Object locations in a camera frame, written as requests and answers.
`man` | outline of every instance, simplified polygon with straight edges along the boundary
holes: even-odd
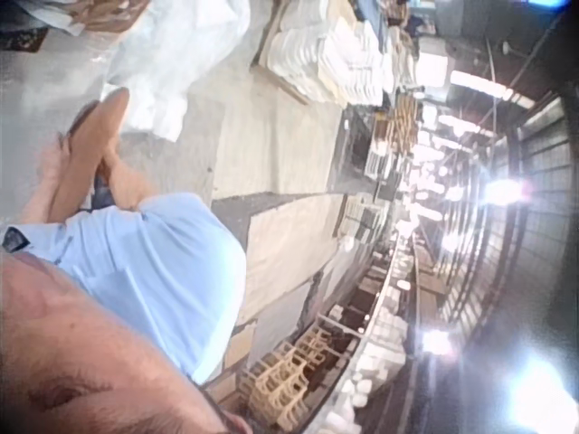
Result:
[[[202,384],[223,356],[243,298],[244,252],[194,195],[156,194],[122,162],[101,104],[45,152],[24,224],[5,235],[13,254],[2,262],[3,428],[251,432],[185,377]],[[91,123],[106,144],[83,149]],[[99,159],[116,206],[93,201],[91,212],[47,223],[76,203],[67,193],[84,184],[79,168],[96,166],[83,155]],[[76,183],[66,184],[71,174]]]

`floor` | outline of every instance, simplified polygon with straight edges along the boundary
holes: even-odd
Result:
[[[343,195],[326,194],[343,160],[335,157],[342,110],[301,105],[250,69],[271,5],[251,0],[250,29],[239,47],[192,85],[176,143],[128,133],[120,147],[161,191],[199,194],[247,250],[247,295],[226,370],[294,332],[307,319],[304,310],[321,309],[347,287],[344,276],[365,255],[360,246],[338,248]],[[0,52],[0,231],[32,194],[42,146],[99,97],[110,44],[50,31],[36,54]]]

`blue light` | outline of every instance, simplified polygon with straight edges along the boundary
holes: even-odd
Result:
[[[531,5],[543,6],[543,7],[550,7],[550,8],[558,8],[568,5],[570,3],[569,0],[528,0]]]

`blue fabric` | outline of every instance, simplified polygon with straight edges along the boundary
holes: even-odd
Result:
[[[15,225],[54,262],[202,384],[221,361],[245,290],[245,253],[193,194],[111,206],[64,224]]]

